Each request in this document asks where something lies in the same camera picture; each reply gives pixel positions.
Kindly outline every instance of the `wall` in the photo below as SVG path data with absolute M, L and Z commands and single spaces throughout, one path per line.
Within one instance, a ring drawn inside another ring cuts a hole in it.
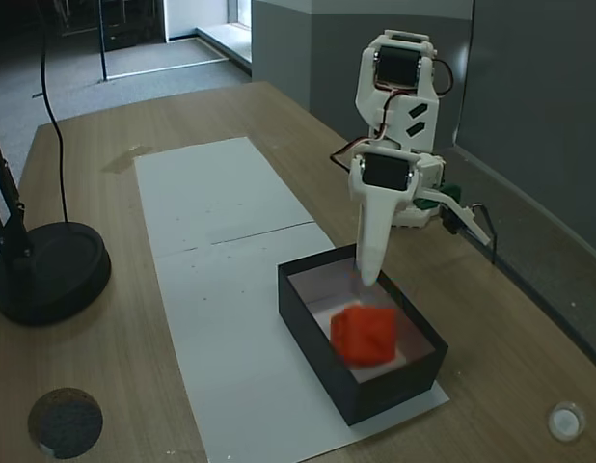
M 198 27 L 228 22 L 227 0 L 163 0 L 166 40 L 190 36 Z
M 458 144 L 596 249 L 596 0 L 477 0 Z
M 431 36 L 456 85 L 442 101 L 436 146 L 458 125 L 472 0 L 255 0 L 253 78 L 268 80 L 345 138 L 366 133 L 354 105 L 363 49 L 385 29 Z M 447 75 L 437 69 L 437 88 Z
M 306 0 L 280 0 L 304 6 Z M 311 15 L 254 0 L 251 76 L 272 83 L 305 109 L 311 103 Z

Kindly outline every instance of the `lamp base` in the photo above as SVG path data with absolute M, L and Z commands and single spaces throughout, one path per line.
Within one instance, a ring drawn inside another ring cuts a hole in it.
M 34 246 L 25 268 L 0 256 L 0 312 L 39 326 L 83 311 L 105 289 L 111 262 L 101 236 L 86 225 L 49 224 L 28 231 Z

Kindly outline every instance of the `wire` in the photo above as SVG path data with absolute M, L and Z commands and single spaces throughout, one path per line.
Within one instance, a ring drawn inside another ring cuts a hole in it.
M 35 0 L 35 5 L 37 7 L 37 14 L 39 15 L 39 21 L 41 22 L 41 90 L 43 93 L 43 101 L 45 102 L 45 110 L 47 111 L 47 115 L 51 120 L 51 124 L 54 126 L 54 130 L 56 131 L 56 135 L 58 136 L 58 150 L 59 150 L 59 159 L 60 159 L 60 198 L 62 200 L 63 206 L 63 218 L 65 222 L 68 222 L 68 213 L 67 213 L 67 195 L 65 194 L 65 141 L 63 139 L 63 134 L 60 131 L 60 127 L 58 126 L 58 122 L 54 117 L 54 112 L 51 109 L 51 104 L 49 103 L 49 97 L 47 96 L 47 82 L 45 78 L 45 62 L 47 60 L 47 26 L 45 24 L 45 20 L 43 18 L 43 13 L 41 11 L 41 6 L 39 5 L 39 0 Z
M 449 94 L 452 88 L 454 87 L 454 73 L 452 72 L 452 68 L 450 67 L 450 65 L 444 60 L 439 60 L 435 58 L 433 60 L 433 63 L 442 63 L 444 65 L 444 68 L 446 68 L 446 72 L 448 73 L 448 87 L 443 92 L 437 92 L 437 96 L 441 98 Z
M 345 144 L 343 147 L 341 147 L 340 149 L 336 150 L 335 152 L 333 152 L 329 158 L 331 161 L 333 161 L 335 164 L 337 164 L 339 167 L 341 167 L 346 173 L 349 174 L 349 168 L 343 164 L 342 162 L 340 162 L 337 157 L 341 156 L 342 154 L 356 148 L 358 145 L 367 142 L 367 141 L 372 141 L 372 142 L 378 142 L 380 140 L 384 139 L 384 136 L 386 135 L 386 119 L 388 117 L 388 108 L 391 105 L 391 102 L 393 101 L 393 99 L 399 95 L 407 95 L 407 92 L 405 92 L 404 90 L 395 90 L 392 91 L 390 96 L 388 97 L 388 99 L 386 100 L 386 102 L 384 103 L 384 116 L 382 118 L 382 123 L 380 123 L 379 125 L 379 130 L 375 132 L 375 138 L 369 138 L 369 137 L 359 137 L 356 140 L 353 140 L 347 144 Z
M 489 228 L 489 232 L 491 233 L 491 263 L 495 264 L 498 258 L 498 233 L 495 230 L 495 226 L 493 225 L 493 221 L 491 220 L 491 215 L 489 214 L 489 209 L 486 205 L 482 203 L 473 204 L 471 207 L 472 211 L 476 209 L 480 209 L 482 212 L 482 216 L 484 217 L 485 222 L 487 223 L 487 227 Z

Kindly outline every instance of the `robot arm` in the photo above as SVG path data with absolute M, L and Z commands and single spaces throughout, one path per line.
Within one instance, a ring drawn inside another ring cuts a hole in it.
M 372 138 L 352 151 L 349 190 L 361 202 L 356 263 L 366 286 L 377 280 L 392 225 L 423 227 L 442 209 L 454 219 L 447 221 L 451 232 L 464 226 L 489 243 L 472 211 L 438 191 L 445 162 L 431 154 L 439 110 L 435 56 L 429 37 L 397 31 L 363 53 L 356 106 Z M 421 210 L 418 199 L 441 205 Z

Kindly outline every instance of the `black box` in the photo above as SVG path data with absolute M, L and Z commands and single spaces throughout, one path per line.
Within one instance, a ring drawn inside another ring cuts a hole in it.
M 329 341 L 330 316 L 357 301 L 352 277 L 356 246 L 279 265 L 279 314 L 348 425 L 366 420 L 429 390 L 448 349 L 394 283 L 360 285 L 362 303 L 397 307 L 397 359 L 350 369 Z

